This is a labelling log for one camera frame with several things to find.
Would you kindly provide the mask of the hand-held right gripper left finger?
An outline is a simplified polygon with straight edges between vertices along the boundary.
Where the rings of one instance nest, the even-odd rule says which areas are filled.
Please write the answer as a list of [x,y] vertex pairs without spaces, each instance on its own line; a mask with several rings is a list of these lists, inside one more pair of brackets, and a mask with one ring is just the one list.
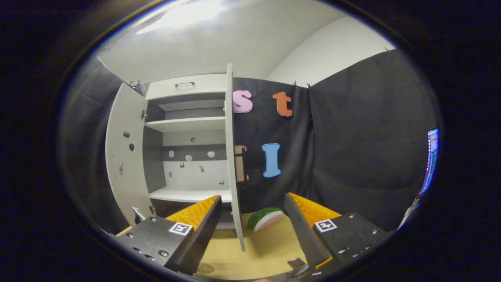
[[213,195],[167,217],[133,208],[133,225],[108,234],[118,252],[133,264],[163,275],[193,275],[222,214],[222,197]]

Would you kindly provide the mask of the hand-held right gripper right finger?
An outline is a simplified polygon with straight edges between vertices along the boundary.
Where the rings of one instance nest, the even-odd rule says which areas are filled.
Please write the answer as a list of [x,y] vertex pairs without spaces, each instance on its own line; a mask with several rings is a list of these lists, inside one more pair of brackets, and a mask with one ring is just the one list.
[[284,207],[311,269],[340,268],[360,260],[388,239],[388,233],[356,213],[339,214],[293,193]]

